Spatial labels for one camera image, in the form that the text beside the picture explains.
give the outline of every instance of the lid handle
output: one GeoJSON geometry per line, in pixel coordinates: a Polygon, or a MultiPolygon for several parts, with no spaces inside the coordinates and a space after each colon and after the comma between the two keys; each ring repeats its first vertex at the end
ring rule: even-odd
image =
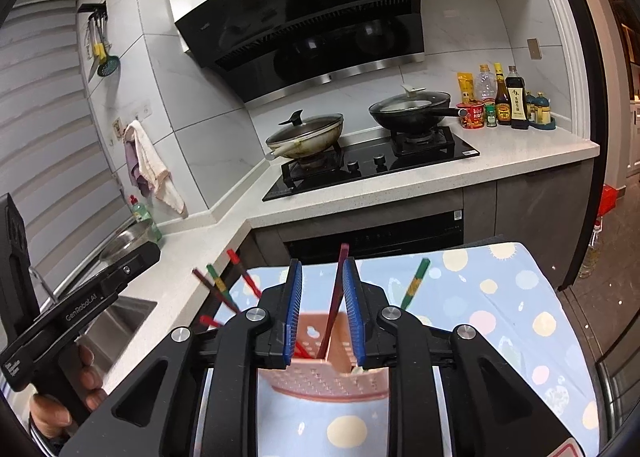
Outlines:
{"type": "Polygon", "coordinates": [[[302,120],[300,119],[300,114],[302,114],[302,109],[300,109],[299,111],[296,111],[293,114],[291,114],[291,117],[287,121],[279,123],[279,125],[286,125],[288,123],[290,123],[292,125],[302,125],[302,120]]]}
{"type": "Polygon", "coordinates": [[[423,87],[421,89],[415,89],[415,88],[411,87],[411,85],[407,85],[406,83],[402,84],[402,88],[404,89],[404,92],[405,92],[407,98],[411,98],[411,97],[415,96],[418,92],[426,90],[425,87],[423,87]]]}

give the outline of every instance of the polka dot tablecloth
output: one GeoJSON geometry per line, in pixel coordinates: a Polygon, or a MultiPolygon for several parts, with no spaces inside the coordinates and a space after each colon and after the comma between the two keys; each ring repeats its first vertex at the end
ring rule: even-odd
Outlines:
{"type": "MultiPolygon", "coordinates": [[[[363,281],[379,285],[389,302],[399,305],[423,256],[431,265],[408,311],[441,329],[473,325],[548,404],[585,455],[596,456],[598,414],[582,351],[556,294],[525,247],[493,244],[357,260],[356,265],[363,281]]],[[[328,310],[335,268],[335,263],[303,267],[302,312],[328,310]]],[[[250,274],[265,288],[283,282],[287,268],[262,267],[250,274]]],[[[241,309],[257,304],[242,280],[231,294],[241,309]]],[[[222,307],[216,319],[224,322],[230,316],[222,307]]],[[[260,379],[258,453],[384,457],[387,408],[386,399],[336,404],[297,399],[274,392],[260,379]]]]}

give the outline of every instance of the pink plastic basket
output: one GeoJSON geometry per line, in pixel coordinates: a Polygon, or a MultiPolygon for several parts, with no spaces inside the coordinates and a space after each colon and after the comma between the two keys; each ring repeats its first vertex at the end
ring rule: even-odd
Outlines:
{"type": "MultiPolygon", "coordinates": [[[[315,356],[326,327],[326,313],[302,313],[298,341],[315,356]]],[[[389,392],[387,369],[351,374],[356,360],[351,350],[349,323],[338,313],[326,360],[293,358],[284,371],[260,370],[274,390],[311,401],[371,401],[389,392]]]]}

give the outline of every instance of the sink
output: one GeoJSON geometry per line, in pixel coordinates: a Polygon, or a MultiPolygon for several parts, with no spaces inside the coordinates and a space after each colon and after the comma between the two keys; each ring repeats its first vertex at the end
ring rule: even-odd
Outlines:
{"type": "Polygon", "coordinates": [[[156,302],[120,296],[89,325],[79,339],[94,352],[94,366],[106,374],[154,310],[156,302]]]}

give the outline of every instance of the black range hood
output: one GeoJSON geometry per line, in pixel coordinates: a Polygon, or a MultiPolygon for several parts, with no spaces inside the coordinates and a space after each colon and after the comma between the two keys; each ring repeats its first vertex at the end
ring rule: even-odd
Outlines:
{"type": "Polygon", "coordinates": [[[207,0],[176,25],[248,107],[424,59],[420,0],[207,0]]]}

